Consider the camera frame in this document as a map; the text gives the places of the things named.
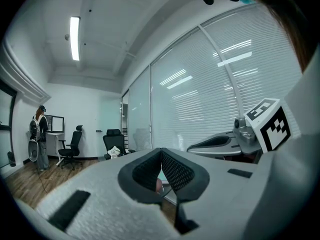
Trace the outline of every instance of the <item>computer monitor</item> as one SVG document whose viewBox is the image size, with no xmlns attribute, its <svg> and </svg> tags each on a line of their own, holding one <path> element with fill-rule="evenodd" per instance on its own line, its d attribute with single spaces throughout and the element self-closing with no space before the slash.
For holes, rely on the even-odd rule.
<svg viewBox="0 0 320 240">
<path fill-rule="evenodd" d="M 48 122 L 48 133 L 64 133 L 65 131 L 65 118 L 56 115 L 44 115 Z"/>
</svg>

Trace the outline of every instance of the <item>office chair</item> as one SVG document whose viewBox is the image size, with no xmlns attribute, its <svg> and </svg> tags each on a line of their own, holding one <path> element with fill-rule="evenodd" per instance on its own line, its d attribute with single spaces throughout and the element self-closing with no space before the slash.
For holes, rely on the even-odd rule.
<svg viewBox="0 0 320 240">
<path fill-rule="evenodd" d="M 120 154 L 127 155 L 129 153 L 136 152 L 133 149 L 129 149 L 129 153 L 126 152 L 125 148 L 125 136 L 121 134 L 119 129 L 108 129 L 106 135 L 103 136 L 103 142 L 107 151 L 107 154 L 104 155 L 106 160 L 110 159 L 108 151 L 116 146 L 120 150 Z"/>
<path fill-rule="evenodd" d="M 59 149 L 58 152 L 60 154 L 60 156 L 62 156 L 64 159 L 63 159 L 63 164 L 60 166 L 61 169 L 67 165 L 67 164 L 71 164 L 72 165 L 72 170 L 74 171 L 75 170 L 75 167 L 73 165 L 73 163 L 78 163 L 78 164 L 81 164 L 82 165 L 82 162 L 80 161 L 76 161 L 74 157 L 77 157 L 79 156 L 80 154 L 80 150 L 79 150 L 79 142 L 80 142 L 80 139 L 81 139 L 81 136 L 82 136 L 82 125 L 78 125 L 76 128 L 76 131 L 73 132 L 73 135 L 72 135 L 72 140 L 71 140 L 71 143 L 70 145 L 66 145 L 67 147 L 70 147 L 68 149 L 66 149 L 66 146 L 65 146 L 65 140 L 62 140 L 62 139 L 59 139 L 60 142 L 62 142 L 62 145 L 63 145 L 63 149 Z"/>
</svg>

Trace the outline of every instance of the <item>wall molding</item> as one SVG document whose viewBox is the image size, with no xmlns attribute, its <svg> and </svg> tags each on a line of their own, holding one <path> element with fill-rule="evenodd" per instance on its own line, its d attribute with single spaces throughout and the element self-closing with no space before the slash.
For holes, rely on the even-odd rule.
<svg viewBox="0 0 320 240">
<path fill-rule="evenodd" d="M 3 39 L 0 46 L 0 77 L 23 96 L 38 104 L 51 98 L 20 63 L 7 38 Z"/>
</svg>

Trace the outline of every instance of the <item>person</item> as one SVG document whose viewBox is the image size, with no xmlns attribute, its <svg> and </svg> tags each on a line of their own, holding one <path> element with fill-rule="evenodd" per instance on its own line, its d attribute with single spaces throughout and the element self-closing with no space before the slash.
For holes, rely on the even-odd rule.
<svg viewBox="0 0 320 240">
<path fill-rule="evenodd" d="M 271 15 L 285 30 L 297 56 L 301 71 L 304 72 L 318 44 L 318 31 L 314 17 L 301 0 L 253 0 L 265 5 Z"/>
<path fill-rule="evenodd" d="M 49 169 L 49 159 L 47 155 L 47 139 L 46 132 L 48 130 L 48 122 L 44 116 L 46 112 L 45 106 L 41 105 L 37 109 L 35 116 L 32 119 L 36 119 L 39 123 L 40 128 L 40 140 L 38 140 L 39 145 L 39 155 L 37 159 L 38 168 L 41 172 Z"/>
</svg>

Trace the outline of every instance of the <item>glass wall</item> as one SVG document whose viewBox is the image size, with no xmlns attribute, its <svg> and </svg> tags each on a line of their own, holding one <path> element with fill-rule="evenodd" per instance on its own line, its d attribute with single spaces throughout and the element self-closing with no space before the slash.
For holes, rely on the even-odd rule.
<svg viewBox="0 0 320 240">
<path fill-rule="evenodd" d="M 151 65 L 154 148 L 185 150 L 194 142 L 232 129 L 238 105 L 215 53 L 196 28 Z"/>
<path fill-rule="evenodd" d="M 268 10 L 256 5 L 240 8 L 205 23 L 204 29 L 232 71 L 244 111 L 263 98 L 281 99 L 293 135 L 299 135 L 284 97 L 302 73 L 286 33 Z"/>
<path fill-rule="evenodd" d="M 284 101 L 302 75 L 300 66 L 286 33 L 262 5 L 196 27 L 155 58 L 150 79 L 146 72 L 130 88 L 129 125 L 132 116 L 135 129 L 146 131 L 150 111 L 153 148 L 186 150 L 231 131 L 235 117 L 263 98 L 281 99 L 293 136 L 300 134 Z M 150 107 L 141 110 L 147 119 L 140 123 L 134 111 L 149 92 Z"/>
<path fill-rule="evenodd" d="M 151 148 L 149 67 L 129 88 L 128 140 L 131 150 Z"/>
</svg>

